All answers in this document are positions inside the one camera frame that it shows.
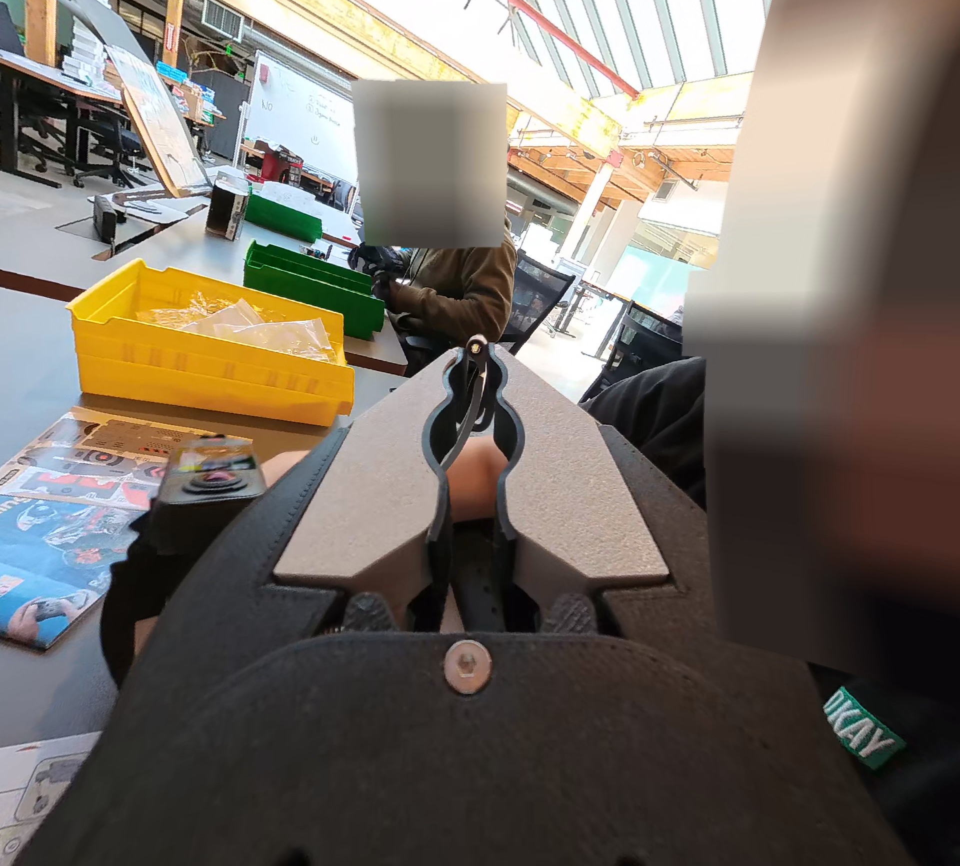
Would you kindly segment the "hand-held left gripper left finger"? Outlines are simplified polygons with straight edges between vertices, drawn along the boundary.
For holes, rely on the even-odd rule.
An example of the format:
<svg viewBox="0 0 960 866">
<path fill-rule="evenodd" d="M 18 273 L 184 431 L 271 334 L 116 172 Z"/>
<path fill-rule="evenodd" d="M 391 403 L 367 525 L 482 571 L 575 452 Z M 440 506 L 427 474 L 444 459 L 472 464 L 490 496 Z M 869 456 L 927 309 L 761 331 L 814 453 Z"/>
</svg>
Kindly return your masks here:
<svg viewBox="0 0 960 866">
<path fill-rule="evenodd" d="M 446 351 L 350 425 L 277 561 L 279 584 L 381 596 L 400 627 L 440 630 L 449 598 L 442 464 L 469 406 Z"/>
</svg>

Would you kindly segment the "dark open box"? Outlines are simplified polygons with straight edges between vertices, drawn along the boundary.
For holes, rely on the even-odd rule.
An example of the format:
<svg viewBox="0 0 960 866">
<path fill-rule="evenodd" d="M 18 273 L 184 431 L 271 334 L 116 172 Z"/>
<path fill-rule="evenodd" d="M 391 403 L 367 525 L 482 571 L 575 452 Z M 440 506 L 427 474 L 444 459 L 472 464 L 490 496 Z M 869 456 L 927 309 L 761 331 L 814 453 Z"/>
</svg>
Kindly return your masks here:
<svg viewBox="0 0 960 866">
<path fill-rule="evenodd" d="M 219 174 L 210 192 L 206 234 L 234 241 L 242 231 L 250 194 L 251 183 L 245 176 Z"/>
</svg>

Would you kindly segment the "whiteboard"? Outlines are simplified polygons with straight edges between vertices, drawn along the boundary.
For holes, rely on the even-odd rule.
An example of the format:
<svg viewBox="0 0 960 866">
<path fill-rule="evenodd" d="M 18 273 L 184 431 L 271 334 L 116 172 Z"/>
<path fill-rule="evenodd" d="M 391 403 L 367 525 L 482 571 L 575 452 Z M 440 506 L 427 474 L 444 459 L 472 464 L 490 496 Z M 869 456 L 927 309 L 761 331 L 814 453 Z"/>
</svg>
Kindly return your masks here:
<svg viewBox="0 0 960 866">
<path fill-rule="evenodd" d="M 351 100 L 264 52 L 256 55 L 235 152 L 244 140 L 275 142 L 300 156 L 306 171 L 356 187 Z"/>
</svg>

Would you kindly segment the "pile of clear plastic bags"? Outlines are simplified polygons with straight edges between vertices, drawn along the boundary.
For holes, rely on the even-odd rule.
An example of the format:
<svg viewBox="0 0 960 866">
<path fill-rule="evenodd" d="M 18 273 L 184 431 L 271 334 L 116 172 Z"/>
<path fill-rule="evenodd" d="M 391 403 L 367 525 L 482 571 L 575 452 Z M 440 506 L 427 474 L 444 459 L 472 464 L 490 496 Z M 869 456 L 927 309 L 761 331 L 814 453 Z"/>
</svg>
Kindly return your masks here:
<svg viewBox="0 0 960 866">
<path fill-rule="evenodd" d="M 285 355 L 338 362 L 323 321 L 283 320 L 274 310 L 256 308 L 243 298 L 209 297 L 197 291 L 192 293 L 184 308 L 138 310 L 136 319 Z"/>
</svg>

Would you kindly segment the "thin black toy part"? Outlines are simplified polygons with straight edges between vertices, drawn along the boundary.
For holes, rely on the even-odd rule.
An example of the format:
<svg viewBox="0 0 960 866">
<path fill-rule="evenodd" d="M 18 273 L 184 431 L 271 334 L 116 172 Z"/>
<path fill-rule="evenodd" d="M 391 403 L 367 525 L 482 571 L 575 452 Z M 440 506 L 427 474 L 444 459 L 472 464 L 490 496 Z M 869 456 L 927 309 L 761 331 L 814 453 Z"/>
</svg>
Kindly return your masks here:
<svg viewBox="0 0 960 866">
<path fill-rule="evenodd" d="M 485 408 L 485 393 L 487 392 L 487 373 L 490 362 L 490 345 L 482 334 L 472 336 L 463 348 L 462 362 L 463 385 L 467 390 L 465 412 L 457 422 L 457 432 L 454 443 L 440 462 L 440 467 L 446 473 L 460 456 L 467 441 L 474 433 L 477 424 L 483 421 L 481 415 Z"/>
</svg>

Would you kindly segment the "stack of white boxes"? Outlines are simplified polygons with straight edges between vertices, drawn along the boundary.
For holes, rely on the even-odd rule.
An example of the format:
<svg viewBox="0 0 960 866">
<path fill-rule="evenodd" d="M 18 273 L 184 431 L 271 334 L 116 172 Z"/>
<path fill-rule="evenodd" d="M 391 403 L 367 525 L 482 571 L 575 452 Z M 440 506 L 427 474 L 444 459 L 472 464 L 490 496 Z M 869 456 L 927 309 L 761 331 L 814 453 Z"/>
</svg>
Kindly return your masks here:
<svg viewBox="0 0 960 866">
<path fill-rule="evenodd" d="M 106 49 L 79 19 L 74 18 L 73 22 L 72 44 L 62 60 L 61 70 L 79 82 L 100 87 L 105 82 Z"/>
</svg>

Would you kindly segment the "grey desk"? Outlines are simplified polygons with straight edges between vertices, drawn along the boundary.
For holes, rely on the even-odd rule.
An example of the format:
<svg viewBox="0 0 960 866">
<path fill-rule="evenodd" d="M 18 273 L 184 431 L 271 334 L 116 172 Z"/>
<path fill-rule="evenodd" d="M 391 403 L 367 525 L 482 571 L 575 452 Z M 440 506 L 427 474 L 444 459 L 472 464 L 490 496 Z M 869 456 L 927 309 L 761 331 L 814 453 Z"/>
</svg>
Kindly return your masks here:
<svg viewBox="0 0 960 866">
<path fill-rule="evenodd" d="M 6 463 L 71 407 L 226 433 L 252 441 L 265 462 L 310 450 L 329 428 L 81 392 L 70 313 L 61 302 L 1 291 L 1 454 Z M 2 641 L 1 745 L 101 731 L 116 687 L 102 657 L 98 601 L 44 652 Z"/>
<path fill-rule="evenodd" d="M 45 188 L 2 173 L 1 286 L 66 303 L 130 260 L 155 269 L 173 267 L 243 283 L 246 249 L 252 241 L 297 250 L 298 242 L 246 222 L 238 240 L 206 233 L 206 216 L 195 212 L 179 223 L 107 260 L 96 260 L 98 243 L 63 230 L 90 217 L 90 202 L 70 199 L 66 188 Z"/>
</svg>

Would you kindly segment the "tilted wooden board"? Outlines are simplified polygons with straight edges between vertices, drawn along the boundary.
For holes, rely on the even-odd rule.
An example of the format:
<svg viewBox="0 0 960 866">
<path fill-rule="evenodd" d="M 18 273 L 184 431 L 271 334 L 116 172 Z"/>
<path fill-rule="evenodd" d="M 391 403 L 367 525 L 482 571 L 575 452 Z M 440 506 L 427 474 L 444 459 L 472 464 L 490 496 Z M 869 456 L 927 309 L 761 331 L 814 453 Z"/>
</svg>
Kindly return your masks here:
<svg viewBox="0 0 960 866">
<path fill-rule="evenodd" d="M 126 111 L 162 186 L 177 198 L 209 193 L 206 169 L 156 69 L 120 46 L 105 49 L 119 74 Z"/>
</svg>

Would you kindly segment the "black mesh office chair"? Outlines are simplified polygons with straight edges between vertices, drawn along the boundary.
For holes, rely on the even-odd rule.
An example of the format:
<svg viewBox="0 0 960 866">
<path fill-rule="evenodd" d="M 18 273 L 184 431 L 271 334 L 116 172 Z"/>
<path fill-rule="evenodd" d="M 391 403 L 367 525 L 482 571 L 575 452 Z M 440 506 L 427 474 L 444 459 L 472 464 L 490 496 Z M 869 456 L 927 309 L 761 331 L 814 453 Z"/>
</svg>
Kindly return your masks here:
<svg viewBox="0 0 960 866">
<path fill-rule="evenodd" d="M 552 269 L 519 251 L 510 315 L 499 345 L 516 355 L 575 283 L 574 275 Z"/>
<path fill-rule="evenodd" d="M 622 380 L 682 358 L 682 325 L 631 301 L 624 312 L 610 356 L 580 399 L 584 404 Z"/>
</svg>

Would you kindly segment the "blue instruction booklet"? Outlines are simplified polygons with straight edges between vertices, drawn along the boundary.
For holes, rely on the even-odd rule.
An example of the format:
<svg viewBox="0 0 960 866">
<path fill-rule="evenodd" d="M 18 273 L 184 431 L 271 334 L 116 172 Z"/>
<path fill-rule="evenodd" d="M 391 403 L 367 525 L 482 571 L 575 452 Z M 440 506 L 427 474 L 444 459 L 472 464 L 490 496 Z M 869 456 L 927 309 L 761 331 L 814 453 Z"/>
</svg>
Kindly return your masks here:
<svg viewBox="0 0 960 866">
<path fill-rule="evenodd" d="M 89 613 L 126 558 L 141 511 L 86 502 L 1 498 L 1 635 L 52 647 Z"/>
</svg>

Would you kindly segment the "white building instruction sheet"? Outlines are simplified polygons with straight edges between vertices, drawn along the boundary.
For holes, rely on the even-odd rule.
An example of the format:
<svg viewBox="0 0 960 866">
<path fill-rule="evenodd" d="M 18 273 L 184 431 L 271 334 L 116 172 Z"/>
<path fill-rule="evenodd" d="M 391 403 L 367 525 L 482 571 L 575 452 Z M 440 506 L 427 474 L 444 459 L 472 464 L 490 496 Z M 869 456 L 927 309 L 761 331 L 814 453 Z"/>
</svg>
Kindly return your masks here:
<svg viewBox="0 0 960 866">
<path fill-rule="evenodd" d="M 76 777 L 99 732 L 1 749 L 1 864 L 19 853 Z"/>
</svg>

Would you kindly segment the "large green plastic bin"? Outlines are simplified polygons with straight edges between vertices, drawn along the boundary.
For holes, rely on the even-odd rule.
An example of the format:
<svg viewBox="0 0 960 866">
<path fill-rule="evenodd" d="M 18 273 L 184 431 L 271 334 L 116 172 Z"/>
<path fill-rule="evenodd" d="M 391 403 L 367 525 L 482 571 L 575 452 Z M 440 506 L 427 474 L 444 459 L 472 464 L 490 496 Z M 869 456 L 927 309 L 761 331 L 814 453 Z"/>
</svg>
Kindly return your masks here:
<svg viewBox="0 0 960 866">
<path fill-rule="evenodd" d="M 341 313 L 345 336 L 370 340 L 384 326 L 385 305 L 374 296 L 369 275 L 302 252 L 252 241 L 246 250 L 244 284 Z"/>
</svg>

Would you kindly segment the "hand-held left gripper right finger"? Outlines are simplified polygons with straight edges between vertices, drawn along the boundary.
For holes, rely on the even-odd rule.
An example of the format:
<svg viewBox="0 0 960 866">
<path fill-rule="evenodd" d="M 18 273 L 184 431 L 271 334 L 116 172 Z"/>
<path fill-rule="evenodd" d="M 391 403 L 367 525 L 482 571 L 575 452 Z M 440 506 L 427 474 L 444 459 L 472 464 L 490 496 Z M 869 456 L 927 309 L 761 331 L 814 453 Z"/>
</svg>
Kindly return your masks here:
<svg viewBox="0 0 960 866">
<path fill-rule="evenodd" d="M 486 373 L 503 469 L 480 629 L 535 629 L 563 596 L 666 585 L 666 560 L 594 418 L 501 347 Z"/>
</svg>

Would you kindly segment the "background black-legged desk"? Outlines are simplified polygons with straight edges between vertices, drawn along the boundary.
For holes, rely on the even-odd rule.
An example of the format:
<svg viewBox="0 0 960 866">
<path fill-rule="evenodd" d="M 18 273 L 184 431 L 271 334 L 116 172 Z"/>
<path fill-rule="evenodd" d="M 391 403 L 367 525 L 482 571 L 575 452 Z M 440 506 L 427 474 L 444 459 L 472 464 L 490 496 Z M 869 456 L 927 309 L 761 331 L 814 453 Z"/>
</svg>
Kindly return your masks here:
<svg viewBox="0 0 960 866">
<path fill-rule="evenodd" d="M 89 129 L 85 123 L 92 111 L 100 111 L 113 116 L 116 133 L 120 132 L 119 122 L 128 118 L 123 110 L 122 99 L 116 92 L 99 91 L 63 74 L 60 70 L 48 67 L 26 56 L 1 52 L 1 168 L 4 173 L 17 176 L 34 183 L 53 188 L 61 185 L 34 172 L 19 167 L 19 132 L 21 127 L 21 103 L 30 90 L 30 83 L 44 87 L 45 94 L 55 97 L 66 107 L 66 138 L 61 151 L 47 151 L 43 163 L 59 163 L 64 171 L 75 180 L 81 180 L 85 174 L 111 179 L 119 186 L 132 186 L 133 179 L 122 168 L 122 139 L 117 138 L 114 158 L 111 164 L 90 164 Z"/>
</svg>

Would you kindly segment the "small green plastic bin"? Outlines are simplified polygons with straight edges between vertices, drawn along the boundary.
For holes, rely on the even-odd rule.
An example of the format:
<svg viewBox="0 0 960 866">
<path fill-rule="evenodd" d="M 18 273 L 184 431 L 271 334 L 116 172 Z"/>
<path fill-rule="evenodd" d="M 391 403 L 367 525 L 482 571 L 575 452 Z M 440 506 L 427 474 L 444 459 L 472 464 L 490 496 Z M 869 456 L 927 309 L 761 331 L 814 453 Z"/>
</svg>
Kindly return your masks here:
<svg viewBox="0 0 960 866">
<path fill-rule="evenodd" d="M 323 235 L 320 217 L 285 206 L 254 191 L 247 200 L 246 220 L 308 245 L 315 243 Z"/>
</svg>

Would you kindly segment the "grey tilted panel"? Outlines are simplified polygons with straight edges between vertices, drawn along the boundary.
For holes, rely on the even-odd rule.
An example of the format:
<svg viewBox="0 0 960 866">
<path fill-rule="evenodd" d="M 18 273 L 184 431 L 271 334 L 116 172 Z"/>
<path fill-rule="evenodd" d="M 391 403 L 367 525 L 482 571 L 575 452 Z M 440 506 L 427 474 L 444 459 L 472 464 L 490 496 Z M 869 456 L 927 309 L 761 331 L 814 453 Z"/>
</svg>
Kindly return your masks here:
<svg viewBox="0 0 960 866">
<path fill-rule="evenodd" d="M 148 68 L 154 66 L 126 21 L 115 13 L 109 4 L 103 5 L 99 0 L 57 1 L 105 47 L 108 57 L 112 58 L 114 53 L 120 52 L 122 57 L 138 60 Z"/>
</svg>

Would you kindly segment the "yellow plastic bin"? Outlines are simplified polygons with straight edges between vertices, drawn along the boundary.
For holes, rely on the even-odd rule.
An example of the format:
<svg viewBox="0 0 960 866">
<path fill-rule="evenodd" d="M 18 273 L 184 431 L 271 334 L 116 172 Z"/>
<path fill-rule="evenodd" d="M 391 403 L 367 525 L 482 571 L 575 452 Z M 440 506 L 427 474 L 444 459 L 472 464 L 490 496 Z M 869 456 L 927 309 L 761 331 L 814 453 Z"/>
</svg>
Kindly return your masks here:
<svg viewBox="0 0 960 866">
<path fill-rule="evenodd" d="M 246 300 L 283 321 L 320 319 L 335 361 L 284 355 L 142 322 L 138 312 L 186 308 L 192 295 Z M 169 267 L 132 260 L 69 302 L 85 393 L 330 427 L 354 408 L 342 314 Z"/>
</svg>

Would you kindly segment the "white wall vent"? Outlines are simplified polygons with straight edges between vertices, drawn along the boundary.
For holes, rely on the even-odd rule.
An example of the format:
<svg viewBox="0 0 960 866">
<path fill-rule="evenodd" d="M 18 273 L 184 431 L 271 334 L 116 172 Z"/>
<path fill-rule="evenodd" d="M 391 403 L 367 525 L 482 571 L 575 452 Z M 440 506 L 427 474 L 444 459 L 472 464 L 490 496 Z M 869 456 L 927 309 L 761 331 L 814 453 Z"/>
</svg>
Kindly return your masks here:
<svg viewBox="0 0 960 866">
<path fill-rule="evenodd" d="M 240 43 L 244 38 L 245 17 L 219 0 L 202 0 L 201 25 L 210 32 Z"/>
</svg>

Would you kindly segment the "printed sticker sheet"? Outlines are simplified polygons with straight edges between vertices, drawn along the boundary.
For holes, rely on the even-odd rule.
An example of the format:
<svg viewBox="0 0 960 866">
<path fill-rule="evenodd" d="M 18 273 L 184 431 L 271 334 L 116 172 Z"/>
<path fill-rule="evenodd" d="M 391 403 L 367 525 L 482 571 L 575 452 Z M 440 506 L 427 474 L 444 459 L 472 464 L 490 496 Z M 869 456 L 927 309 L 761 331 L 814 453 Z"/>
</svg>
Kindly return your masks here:
<svg viewBox="0 0 960 866">
<path fill-rule="evenodd" d="M 243 438 L 211 440 L 201 430 L 74 407 L 2 466 L 2 511 L 16 505 L 69 505 L 144 512 L 174 451 L 197 440 L 208 458 Z"/>
</svg>

